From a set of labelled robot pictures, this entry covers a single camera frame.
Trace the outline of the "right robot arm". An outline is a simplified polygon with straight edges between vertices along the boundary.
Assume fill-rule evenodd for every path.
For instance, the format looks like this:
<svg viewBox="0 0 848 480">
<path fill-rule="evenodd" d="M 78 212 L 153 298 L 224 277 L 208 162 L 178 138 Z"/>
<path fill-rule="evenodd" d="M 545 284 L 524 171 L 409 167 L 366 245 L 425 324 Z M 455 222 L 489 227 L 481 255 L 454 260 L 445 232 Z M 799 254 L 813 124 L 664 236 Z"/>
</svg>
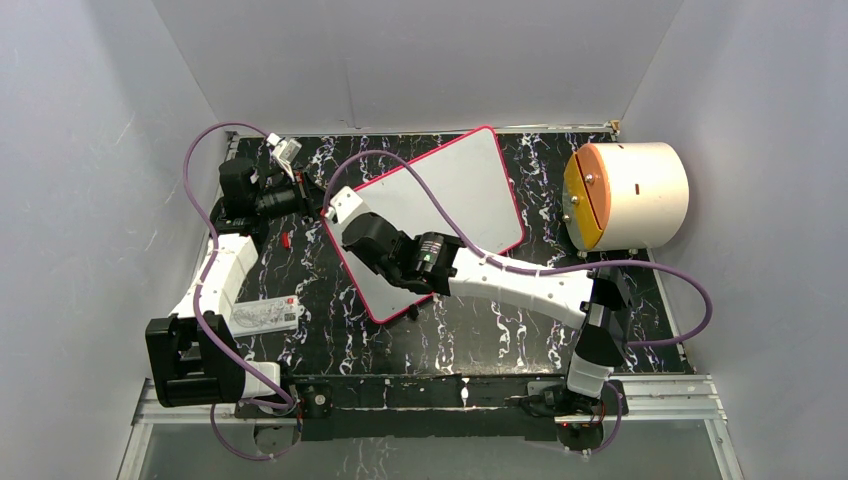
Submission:
<svg viewBox="0 0 848 480">
<path fill-rule="evenodd" d="M 490 252 L 477 254 L 456 236 L 414 237 L 380 215 L 355 214 L 341 223 L 341 247 L 388 285 L 417 296 L 476 297 L 558 320 L 578 334 L 563 399 L 577 414 L 603 399 L 613 370 L 624 362 L 624 333 L 632 305 L 614 267 L 545 275 L 539 265 Z"/>
</svg>

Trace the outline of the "whiteboard metal stand leg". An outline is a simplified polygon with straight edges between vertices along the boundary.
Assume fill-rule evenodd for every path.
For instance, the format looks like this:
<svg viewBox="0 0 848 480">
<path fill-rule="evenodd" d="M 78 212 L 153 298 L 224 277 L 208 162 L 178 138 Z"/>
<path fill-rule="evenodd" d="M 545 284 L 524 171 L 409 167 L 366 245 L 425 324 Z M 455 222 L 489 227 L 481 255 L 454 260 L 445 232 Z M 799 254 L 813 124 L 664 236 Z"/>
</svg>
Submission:
<svg viewBox="0 0 848 480">
<path fill-rule="evenodd" d="M 420 304 L 410 305 L 406 310 L 406 318 L 409 321 L 417 322 L 423 313 L 423 307 Z"/>
</svg>

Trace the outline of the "white cylindrical drum device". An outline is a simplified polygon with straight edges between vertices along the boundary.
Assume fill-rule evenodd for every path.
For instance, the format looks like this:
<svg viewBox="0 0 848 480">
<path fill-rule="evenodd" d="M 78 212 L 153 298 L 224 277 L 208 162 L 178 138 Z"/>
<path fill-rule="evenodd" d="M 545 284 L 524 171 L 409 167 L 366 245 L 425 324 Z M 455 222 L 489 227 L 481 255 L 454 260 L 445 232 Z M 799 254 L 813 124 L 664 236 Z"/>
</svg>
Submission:
<svg viewBox="0 0 848 480">
<path fill-rule="evenodd" d="M 563 174 L 566 228 L 582 252 L 661 247 L 681 228 L 689 199 L 682 160 L 662 142 L 587 143 Z"/>
</svg>

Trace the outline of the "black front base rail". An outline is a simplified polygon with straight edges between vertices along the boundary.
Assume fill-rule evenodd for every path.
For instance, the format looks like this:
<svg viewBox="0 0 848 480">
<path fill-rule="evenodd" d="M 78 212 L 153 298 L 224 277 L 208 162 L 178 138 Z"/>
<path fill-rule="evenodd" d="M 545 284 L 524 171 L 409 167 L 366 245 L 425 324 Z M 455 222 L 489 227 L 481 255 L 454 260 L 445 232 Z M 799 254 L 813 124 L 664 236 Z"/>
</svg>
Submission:
<svg viewBox="0 0 848 480">
<path fill-rule="evenodd" d="M 520 437 L 554 440 L 556 418 L 594 400 L 555 375 L 296 376 L 308 440 Z"/>
</svg>

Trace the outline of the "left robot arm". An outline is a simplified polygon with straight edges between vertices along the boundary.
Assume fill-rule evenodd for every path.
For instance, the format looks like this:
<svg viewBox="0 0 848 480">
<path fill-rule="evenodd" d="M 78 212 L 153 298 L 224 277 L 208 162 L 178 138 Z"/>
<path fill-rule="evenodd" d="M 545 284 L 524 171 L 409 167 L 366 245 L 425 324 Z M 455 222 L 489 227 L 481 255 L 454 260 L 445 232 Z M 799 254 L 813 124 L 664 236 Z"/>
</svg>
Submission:
<svg viewBox="0 0 848 480">
<path fill-rule="evenodd" d="M 259 400 L 286 416 L 297 407 L 297 387 L 284 380 L 280 363 L 238 354 L 230 319 L 270 222 L 317 219 L 325 191 L 306 172 L 264 170 L 245 157 L 223 162 L 218 172 L 222 195 L 201 216 L 211 229 L 202 266 L 177 306 L 145 330 L 157 398 L 164 407 Z"/>
</svg>

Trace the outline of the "white printed label card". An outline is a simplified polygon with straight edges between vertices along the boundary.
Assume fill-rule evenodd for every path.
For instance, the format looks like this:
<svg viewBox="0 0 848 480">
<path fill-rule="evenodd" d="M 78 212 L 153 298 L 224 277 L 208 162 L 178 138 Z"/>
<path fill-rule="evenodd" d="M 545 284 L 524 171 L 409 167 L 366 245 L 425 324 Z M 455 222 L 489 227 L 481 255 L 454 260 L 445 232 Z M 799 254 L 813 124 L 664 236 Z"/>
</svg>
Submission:
<svg viewBox="0 0 848 480">
<path fill-rule="evenodd" d="M 305 313 L 296 295 L 239 302 L 233 306 L 228 327 L 236 338 L 296 330 Z"/>
</svg>

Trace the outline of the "pink-framed whiteboard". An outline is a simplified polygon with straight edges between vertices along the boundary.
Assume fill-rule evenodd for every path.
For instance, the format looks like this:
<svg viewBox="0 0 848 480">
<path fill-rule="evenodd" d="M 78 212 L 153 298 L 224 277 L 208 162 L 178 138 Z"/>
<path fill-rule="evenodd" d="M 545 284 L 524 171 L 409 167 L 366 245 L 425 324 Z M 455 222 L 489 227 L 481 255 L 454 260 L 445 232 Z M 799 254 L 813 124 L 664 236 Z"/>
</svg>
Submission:
<svg viewBox="0 0 848 480">
<path fill-rule="evenodd" d="M 489 126 L 411 160 L 408 168 L 392 161 L 388 172 L 361 185 L 337 177 L 327 189 L 333 197 L 344 186 L 354 189 L 371 211 L 411 237 L 429 231 L 451 233 L 450 224 L 440 214 L 446 211 L 469 239 L 486 251 L 502 254 L 525 238 L 507 166 L 496 132 Z M 410 305 L 424 301 L 424 296 L 393 287 L 371 272 L 343 250 L 342 231 L 325 226 L 374 323 L 389 322 Z"/>
</svg>

